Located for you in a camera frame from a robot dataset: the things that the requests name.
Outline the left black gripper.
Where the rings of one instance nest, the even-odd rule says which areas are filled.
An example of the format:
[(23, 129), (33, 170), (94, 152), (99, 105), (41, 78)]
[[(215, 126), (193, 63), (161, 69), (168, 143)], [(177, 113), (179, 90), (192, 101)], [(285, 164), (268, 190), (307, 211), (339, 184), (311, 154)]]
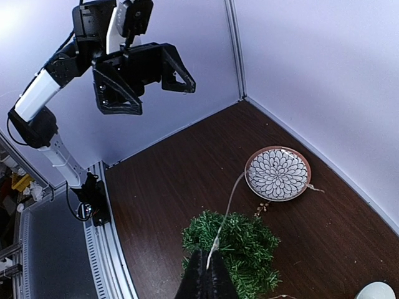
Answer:
[(91, 67), (93, 60), (100, 61), (92, 67), (100, 112), (142, 115), (142, 101), (138, 96), (144, 94), (145, 85), (160, 80), (163, 90), (195, 93), (196, 82), (171, 44), (161, 44), (161, 54), (144, 45), (106, 54), (105, 39), (115, 6), (115, 1), (91, 1), (80, 3), (72, 10), (77, 75), (81, 76)]

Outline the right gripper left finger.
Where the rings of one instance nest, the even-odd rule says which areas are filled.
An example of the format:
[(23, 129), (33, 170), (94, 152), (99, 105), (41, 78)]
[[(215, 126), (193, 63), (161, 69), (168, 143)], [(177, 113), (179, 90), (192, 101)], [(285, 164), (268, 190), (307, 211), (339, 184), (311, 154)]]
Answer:
[(195, 250), (188, 262), (175, 298), (207, 298), (206, 285), (206, 252)]

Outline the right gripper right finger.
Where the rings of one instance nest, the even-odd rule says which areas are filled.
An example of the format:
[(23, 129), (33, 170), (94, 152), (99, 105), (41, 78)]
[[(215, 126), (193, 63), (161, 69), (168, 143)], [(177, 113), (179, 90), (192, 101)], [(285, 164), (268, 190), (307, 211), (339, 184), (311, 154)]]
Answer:
[(224, 260), (218, 251), (212, 253), (209, 263), (209, 298), (238, 298)]

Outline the small green christmas tree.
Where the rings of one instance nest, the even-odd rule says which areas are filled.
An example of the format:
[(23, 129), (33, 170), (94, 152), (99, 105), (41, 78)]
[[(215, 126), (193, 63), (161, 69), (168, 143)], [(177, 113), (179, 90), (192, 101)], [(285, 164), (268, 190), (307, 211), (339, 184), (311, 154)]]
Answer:
[(192, 218), (182, 230), (183, 250), (192, 254), (196, 249), (209, 251), (217, 231), (219, 249), (239, 298), (260, 298), (276, 289), (279, 271), (272, 265), (280, 238), (263, 224), (260, 217), (233, 212), (227, 217), (203, 211)]

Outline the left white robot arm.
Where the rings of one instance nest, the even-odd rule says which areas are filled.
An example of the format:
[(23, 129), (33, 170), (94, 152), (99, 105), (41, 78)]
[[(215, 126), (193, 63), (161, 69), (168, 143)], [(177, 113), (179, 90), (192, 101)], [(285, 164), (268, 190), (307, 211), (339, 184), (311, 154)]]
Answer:
[(8, 118), (25, 145), (50, 160), (78, 191), (96, 182), (64, 146), (47, 103), (73, 79), (93, 72), (98, 109), (105, 115), (143, 113), (145, 87), (194, 93), (196, 83), (176, 47), (156, 42), (135, 45), (146, 33), (152, 1), (80, 2), (72, 10), (73, 29), (10, 109)]

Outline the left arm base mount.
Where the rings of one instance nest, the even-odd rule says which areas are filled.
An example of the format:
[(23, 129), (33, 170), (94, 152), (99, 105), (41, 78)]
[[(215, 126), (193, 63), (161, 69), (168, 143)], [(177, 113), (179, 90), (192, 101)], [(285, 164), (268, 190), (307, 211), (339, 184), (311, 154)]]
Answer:
[(80, 204), (77, 218), (86, 222), (93, 220), (94, 226), (104, 225), (111, 221), (105, 192), (105, 185), (96, 174), (87, 173), (87, 178), (80, 188), (72, 188)]

